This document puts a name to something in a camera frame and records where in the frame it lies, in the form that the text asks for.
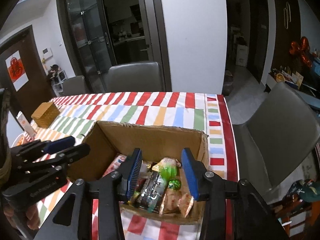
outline cardboard box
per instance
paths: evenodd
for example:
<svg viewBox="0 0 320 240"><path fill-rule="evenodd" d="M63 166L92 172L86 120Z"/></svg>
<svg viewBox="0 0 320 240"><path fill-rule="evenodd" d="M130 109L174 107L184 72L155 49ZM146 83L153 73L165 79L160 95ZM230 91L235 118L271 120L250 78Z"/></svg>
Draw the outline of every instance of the cardboard box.
<svg viewBox="0 0 320 240"><path fill-rule="evenodd" d="M209 163L207 135L198 130L97 121L83 142L90 145L91 151L87 157L70 166L68 176L71 181L101 178L117 153L130 155L136 147L141 148L142 158L146 161L159 162L164 157L172 157L181 162L183 148L189 147L195 159L206 167ZM182 168L179 173L182 189L188 191ZM187 218L181 214L160 216L126 204L121 207L146 218L181 225L199 223L204 212L204 202L195 202Z"/></svg>
<svg viewBox="0 0 320 240"><path fill-rule="evenodd" d="M42 103L31 115L32 119L41 128L49 128L60 114L59 109L53 102Z"/></svg>

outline basket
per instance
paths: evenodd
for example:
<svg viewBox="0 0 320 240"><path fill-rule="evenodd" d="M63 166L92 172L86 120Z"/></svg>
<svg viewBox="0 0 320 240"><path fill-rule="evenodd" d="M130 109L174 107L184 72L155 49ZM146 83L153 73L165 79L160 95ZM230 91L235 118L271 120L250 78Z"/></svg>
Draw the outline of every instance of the basket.
<svg viewBox="0 0 320 240"><path fill-rule="evenodd" d="M35 123L41 128L49 128L52 122L60 114L53 102L42 103L31 115Z"/></svg>

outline striped tablecloth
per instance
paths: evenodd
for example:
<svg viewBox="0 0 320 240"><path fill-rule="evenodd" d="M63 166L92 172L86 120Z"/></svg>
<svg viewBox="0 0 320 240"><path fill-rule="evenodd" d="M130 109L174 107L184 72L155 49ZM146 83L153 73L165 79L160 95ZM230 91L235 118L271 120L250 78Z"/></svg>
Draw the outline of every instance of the striped tablecloth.
<svg viewBox="0 0 320 240"><path fill-rule="evenodd" d="M53 98L61 114L48 129L31 125L35 139L57 140L69 135L79 144L95 120L140 125L178 126L202 130L209 136L209 169L221 177L237 181L236 149L230 117L221 95L179 92L121 92L84 94ZM42 158L54 158L47 155ZM41 223L52 211L71 183L38 203ZM231 207L227 205L227 234L232 234ZM98 202L93 202L92 239L98 239ZM176 240L198 237L199 225L174 225L121 213L126 239Z"/></svg>

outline white carton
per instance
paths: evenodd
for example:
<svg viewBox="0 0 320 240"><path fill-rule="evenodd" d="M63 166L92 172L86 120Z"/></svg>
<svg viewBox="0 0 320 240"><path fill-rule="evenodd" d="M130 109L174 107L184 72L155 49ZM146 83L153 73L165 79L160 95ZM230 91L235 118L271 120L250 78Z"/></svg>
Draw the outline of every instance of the white carton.
<svg viewBox="0 0 320 240"><path fill-rule="evenodd" d="M31 138L34 138L36 136L36 131L32 128L31 124L28 122L21 111L17 115L17 120Z"/></svg>

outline kitchen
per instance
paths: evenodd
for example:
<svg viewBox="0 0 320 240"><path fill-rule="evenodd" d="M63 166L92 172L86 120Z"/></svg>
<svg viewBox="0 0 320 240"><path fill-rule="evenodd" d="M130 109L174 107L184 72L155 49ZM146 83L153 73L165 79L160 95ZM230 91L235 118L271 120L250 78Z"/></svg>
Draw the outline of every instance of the kitchen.
<svg viewBox="0 0 320 240"><path fill-rule="evenodd" d="M117 64L148 60L139 0L103 0Z"/></svg>

